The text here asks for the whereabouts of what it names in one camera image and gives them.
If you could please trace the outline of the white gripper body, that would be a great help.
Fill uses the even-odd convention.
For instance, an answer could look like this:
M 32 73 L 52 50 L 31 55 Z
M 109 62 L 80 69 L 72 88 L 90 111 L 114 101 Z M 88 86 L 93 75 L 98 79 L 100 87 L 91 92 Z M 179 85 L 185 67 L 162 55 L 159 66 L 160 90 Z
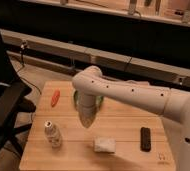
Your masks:
M 96 119 L 97 108 L 95 106 L 93 107 L 80 106 L 78 108 L 78 113 L 81 124 L 85 128 L 89 128 Z

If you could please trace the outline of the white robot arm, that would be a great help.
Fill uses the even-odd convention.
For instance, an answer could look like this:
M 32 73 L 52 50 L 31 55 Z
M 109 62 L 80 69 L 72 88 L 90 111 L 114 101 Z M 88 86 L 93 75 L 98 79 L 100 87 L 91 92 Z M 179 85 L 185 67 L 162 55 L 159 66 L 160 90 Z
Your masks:
M 79 118 L 86 128 L 96 118 L 97 96 L 130 104 L 182 124 L 177 171 L 190 171 L 190 91 L 133 80 L 107 80 L 97 66 L 89 66 L 77 73 L 72 78 L 72 85 L 79 93 Z

